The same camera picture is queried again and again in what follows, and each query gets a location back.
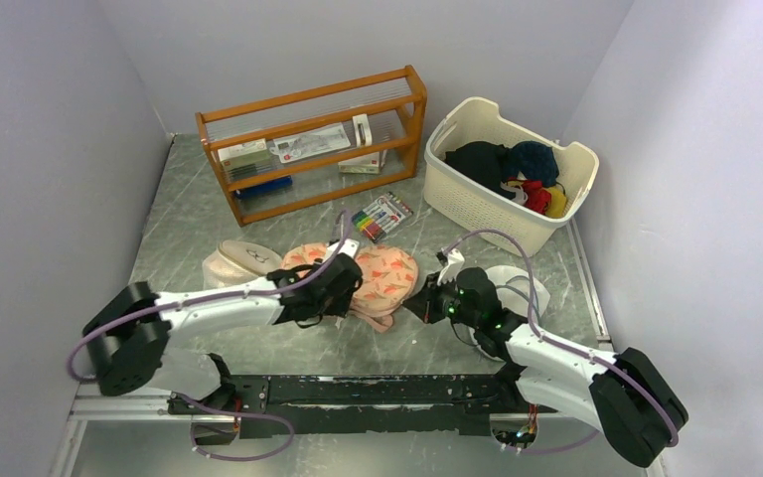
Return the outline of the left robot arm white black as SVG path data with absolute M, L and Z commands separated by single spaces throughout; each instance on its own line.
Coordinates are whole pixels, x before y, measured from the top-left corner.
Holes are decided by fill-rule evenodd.
M 159 293 L 146 282 L 130 284 L 82 330 L 93 380 L 105 397 L 148 387 L 223 412 L 235 398 L 226 363 L 214 354 L 184 350 L 182 343 L 241 327 L 344 315 L 362 281 L 354 259 L 338 253 L 318 265 L 278 269 L 201 292 Z

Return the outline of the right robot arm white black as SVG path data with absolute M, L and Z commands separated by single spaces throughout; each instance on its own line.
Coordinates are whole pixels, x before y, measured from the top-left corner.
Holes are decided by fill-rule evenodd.
M 424 323 L 449 321 L 466 344 L 503 362 L 499 404 L 528 403 L 567 414 L 600 432 L 626 461 L 650 466 L 676 444 L 688 413 L 646 354 L 583 347 L 534 323 L 542 287 L 524 270 L 465 268 L 447 282 L 430 274 L 403 306 Z

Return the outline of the pink floral mesh laundry bag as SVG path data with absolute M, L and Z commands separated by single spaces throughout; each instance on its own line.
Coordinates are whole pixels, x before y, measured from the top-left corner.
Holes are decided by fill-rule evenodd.
M 357 251 L 355 262 L 362 271 L 363 284 L 354 293 L 346 317 L 362 320 L 384 333 L 394 324 L 393 312 L 416 287 L 416 260 L 398 247 L 371 244 Z

